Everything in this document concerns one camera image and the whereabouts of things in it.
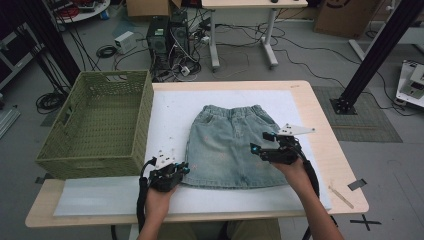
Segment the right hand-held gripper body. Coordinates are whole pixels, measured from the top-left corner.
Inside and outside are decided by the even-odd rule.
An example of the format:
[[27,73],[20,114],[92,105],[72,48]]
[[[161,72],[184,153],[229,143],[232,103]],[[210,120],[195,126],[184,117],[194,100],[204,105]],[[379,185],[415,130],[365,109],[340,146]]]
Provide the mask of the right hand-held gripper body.
[[306,160],[297,135],[315,132],[315,128],[297,126],[289,123],[285,124],[276,133],[279,136],[279,140],[276,141],[279,144],[279,147],[273,151],[273,153],[269,157],[269,162],[290,165],[294,163],[298,158]]

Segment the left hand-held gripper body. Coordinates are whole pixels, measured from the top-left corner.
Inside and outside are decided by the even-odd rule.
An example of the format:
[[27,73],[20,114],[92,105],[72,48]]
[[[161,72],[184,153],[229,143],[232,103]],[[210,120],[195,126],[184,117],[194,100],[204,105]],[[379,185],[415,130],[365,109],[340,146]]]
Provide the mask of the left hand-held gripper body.
[[160,192],[172,190],[182,181],[181,169],[173,169],[173,163],[178,163],[174,157],[159,152],[154,169],[150,172],[150,187]]

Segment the light blue denim skirt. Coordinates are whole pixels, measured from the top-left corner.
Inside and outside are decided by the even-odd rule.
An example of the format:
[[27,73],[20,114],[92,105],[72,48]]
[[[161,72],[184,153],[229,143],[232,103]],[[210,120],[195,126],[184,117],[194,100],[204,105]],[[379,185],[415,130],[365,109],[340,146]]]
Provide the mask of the light blue denim skirt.
[[255,189],[282,186],[283,174],[251,153],[252,143],[275,148],[263,139],[278,124],[261,106],[226,109],[206,105],[192,123],[185,161],[190,172],[183,183],[204,189]]

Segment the green woven basket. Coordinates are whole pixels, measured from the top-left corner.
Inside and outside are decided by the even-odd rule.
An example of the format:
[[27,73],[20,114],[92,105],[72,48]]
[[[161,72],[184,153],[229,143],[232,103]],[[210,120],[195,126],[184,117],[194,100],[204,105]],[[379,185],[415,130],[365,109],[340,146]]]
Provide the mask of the green woven basket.
[[80,73],[36,163],[62,180],[139,174],[153,97],[147,70]]

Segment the person's right hand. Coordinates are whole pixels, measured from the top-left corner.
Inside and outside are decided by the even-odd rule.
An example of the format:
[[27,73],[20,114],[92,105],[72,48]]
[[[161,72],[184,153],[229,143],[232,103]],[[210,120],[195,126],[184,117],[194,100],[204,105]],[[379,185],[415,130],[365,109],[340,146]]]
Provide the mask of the person's right hand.
[[290,165],[273,163],[273,166],[283,173],[287,182],[295,192],[301,191],[309,184],[309,178],[304,170],[303,162],[300,159],[297,159]]

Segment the light wooden table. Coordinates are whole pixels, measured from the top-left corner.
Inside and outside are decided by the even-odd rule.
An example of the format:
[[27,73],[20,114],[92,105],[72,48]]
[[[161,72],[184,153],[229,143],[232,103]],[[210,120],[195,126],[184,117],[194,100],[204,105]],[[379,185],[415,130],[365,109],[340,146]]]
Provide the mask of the light wooden table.
[[[307,124],[315,124],[322,132],[312,136],[302,135],[299,138],[303,152],[312,162],[320,182],[320,199],[332,215],[365,213],[369,209],[367,200],[361,190],[351,191],[348,185],[355,181],[352,172],[328,120],[311,88],[304,80],[292,81],[228,81],[228,82],[181,82],[156,83],[154,93],[159,91],[197,91],[197,90],[289,90],[294,93],[294,100],[300,105],[301,119]],[[58,205],[66,181],[48,179],[44,182],[32,208],[25,220],[29,228],[95,226],[95,225],[128,225],[137,221],[133,215],[102,215],[102,216],[68,216],[58,217],[54,211]],[[354,209],[349,208],[328,186],[339,191]],[[184,214],[182,216],[168,215],[170,222],[199,222],[237,219],[279,218],[303,215],[299,212],[214,214],[212,216]]]

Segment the white foam mat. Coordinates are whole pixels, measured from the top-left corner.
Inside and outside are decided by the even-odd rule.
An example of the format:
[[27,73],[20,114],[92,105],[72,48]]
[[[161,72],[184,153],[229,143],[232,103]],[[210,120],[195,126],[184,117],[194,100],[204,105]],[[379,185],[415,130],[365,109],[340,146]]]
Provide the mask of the white foam mat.
[[[185,155],[195,116],[206,105],[226,109],[259,105],[284,130],[300,126],[315,136],[317,125],[301,119],[300,105],[289,90],[197,90],[154,93],[146,157],[160,154],[177,162]],[[68,216],[133,215],[139,195],[139,176],[69,179],[54,214]],[[172,216],[299,212],[303,209],[288,185],[253,190],[218,190],[181,184],[173,194]]]

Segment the thin wooden stick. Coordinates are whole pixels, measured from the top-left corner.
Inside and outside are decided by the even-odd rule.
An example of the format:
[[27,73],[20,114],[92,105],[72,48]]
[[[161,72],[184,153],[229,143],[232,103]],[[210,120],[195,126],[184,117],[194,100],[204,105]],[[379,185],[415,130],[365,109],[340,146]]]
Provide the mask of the thin wooden stick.
[[333,188],[332,186],[328,186],[328,189],[334,194],[336,195],[342,202],[344,202],[349,208],[354,209],[354,205],[349,202],[339,191],[337,191],[335,188]]

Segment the person's khaki trousers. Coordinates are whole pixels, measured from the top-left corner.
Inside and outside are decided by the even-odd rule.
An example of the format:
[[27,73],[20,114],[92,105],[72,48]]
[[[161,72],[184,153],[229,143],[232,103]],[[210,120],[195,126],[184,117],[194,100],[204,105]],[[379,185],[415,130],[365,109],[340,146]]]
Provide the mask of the person's khaki trousers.
[[225,221],[219,230],[205,224],[166,223],[157,240],[281,240],[277,219]]

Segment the grey floor mat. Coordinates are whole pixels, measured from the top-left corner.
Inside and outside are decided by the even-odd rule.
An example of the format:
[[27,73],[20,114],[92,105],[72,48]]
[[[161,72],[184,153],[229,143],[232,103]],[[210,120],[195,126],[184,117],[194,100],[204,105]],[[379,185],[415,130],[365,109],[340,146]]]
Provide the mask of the grey floor mat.
[[337,114],[330,102],[341,87],[313,86],[313,91],[338,141],[401,143],[402,139],[370,93],[363,93],[352,115]]

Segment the black tape cross mark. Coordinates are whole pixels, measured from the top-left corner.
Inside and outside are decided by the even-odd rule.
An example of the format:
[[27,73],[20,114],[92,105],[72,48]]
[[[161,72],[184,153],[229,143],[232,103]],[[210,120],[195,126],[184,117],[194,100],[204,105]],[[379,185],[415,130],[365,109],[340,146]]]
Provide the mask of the black tape cross mark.
[[362,224],[365,226],[365,229],[367,231],[371,230],[371,225],[381,225],[380,221],[375,221],[375,220],[369,220],[365,214],[361,215],[360,219],[351,219],[350,220],[351,224]]

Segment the black computer tower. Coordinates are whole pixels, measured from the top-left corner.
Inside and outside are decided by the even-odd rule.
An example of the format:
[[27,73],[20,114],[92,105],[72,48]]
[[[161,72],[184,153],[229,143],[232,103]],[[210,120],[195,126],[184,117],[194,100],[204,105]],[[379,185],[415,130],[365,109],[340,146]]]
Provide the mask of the black computer tower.
[[169,17],[153,16],[146,35],[151,56],[151,70],[164,70],[169,67]]
[[185,11],[176,11],[170,19],[171,33],[181,52],[189,53],[188,20]]

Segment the white power supply box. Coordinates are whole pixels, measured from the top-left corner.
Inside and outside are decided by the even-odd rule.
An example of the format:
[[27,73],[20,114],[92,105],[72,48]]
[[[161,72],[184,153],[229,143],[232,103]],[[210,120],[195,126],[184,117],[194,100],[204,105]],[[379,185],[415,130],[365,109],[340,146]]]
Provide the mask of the white power supply box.
[[120,54],[126,54],[137,47],[135,34],[131,31],[123,33],[114,42]]

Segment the white-legged wooden desk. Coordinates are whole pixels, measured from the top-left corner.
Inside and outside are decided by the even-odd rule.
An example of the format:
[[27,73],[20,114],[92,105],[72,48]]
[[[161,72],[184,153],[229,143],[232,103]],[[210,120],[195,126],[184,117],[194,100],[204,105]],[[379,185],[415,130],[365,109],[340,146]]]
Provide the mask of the white-legged wooden desk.
[[210,12],[211,30],[209,50],[211,56],[212,71],[220,68],[220,60],[216,43],[216,16],[217,9],[268,9],[267,29],[264,37],[260,38],[261,44],[269,60],[269,67],[278,65],[277,58],[271,47],[270,40],[274,28],[277,11],[279,9],[302,9],[308,6],[307,0],[201,0],[202,7]]

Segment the black metal stand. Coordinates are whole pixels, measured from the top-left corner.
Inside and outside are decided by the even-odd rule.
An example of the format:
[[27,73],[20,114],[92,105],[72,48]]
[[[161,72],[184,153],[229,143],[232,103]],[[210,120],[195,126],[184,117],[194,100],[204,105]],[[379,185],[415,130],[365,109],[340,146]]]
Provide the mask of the black metal stand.
[[19,5],[32,24],[36,35],[49,50],[68,83],[73,86],[81,70],[57,30],[56,21],[45,3],[43,0],[19,0]]
[[423,9],[424,0],[400,1],[369,48],[368,53],[345,90],[337,99],[330,100],[336,114],[356,114],[354,104],[360,94]]

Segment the cardboard box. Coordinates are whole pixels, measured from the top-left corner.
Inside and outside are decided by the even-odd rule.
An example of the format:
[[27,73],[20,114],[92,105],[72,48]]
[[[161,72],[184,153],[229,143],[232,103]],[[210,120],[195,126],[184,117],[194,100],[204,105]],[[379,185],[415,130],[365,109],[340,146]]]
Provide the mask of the cardboard box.
[[358,39],[383,0],[323,0],[314,31]]
[[182,0],[126,0],[130,17],[167,16],[180,8]]

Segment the white machine base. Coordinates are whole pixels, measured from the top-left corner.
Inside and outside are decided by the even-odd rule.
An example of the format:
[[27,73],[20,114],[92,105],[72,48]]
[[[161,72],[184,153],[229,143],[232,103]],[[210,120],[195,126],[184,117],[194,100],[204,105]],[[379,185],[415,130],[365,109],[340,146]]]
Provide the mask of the white machine base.
[[396,100],[424,108],[424,64],[412,60],[402,63]]

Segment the grey metal rails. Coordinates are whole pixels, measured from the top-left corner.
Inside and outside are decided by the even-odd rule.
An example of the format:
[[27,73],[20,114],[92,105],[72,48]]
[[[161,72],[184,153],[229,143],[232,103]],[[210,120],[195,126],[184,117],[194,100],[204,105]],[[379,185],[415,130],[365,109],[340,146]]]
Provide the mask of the grey metal rails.
[[7,133],[20,115],[21,113],[16,108],[0,113],[0,139]]

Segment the white round table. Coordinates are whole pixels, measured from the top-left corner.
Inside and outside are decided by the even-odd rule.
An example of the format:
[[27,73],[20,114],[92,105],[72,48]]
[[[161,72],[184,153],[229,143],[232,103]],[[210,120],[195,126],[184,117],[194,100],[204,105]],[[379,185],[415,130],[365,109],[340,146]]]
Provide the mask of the white round table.
[[94,8],[90,11],[78,9],[69,6],[53,14],[55,20],[59,24],[68,24],[89,19],[91,17],[100,17],[100,13],[110,5],[110,0],[95,0]]

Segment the grey metal rack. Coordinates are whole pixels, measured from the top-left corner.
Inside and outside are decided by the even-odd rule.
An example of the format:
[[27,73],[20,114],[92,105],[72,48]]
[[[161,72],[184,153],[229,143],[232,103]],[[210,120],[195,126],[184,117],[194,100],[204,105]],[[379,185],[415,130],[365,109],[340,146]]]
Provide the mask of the grey metal rack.
[[42,49],[43,45],[26,22],[0,36],[0,90]]

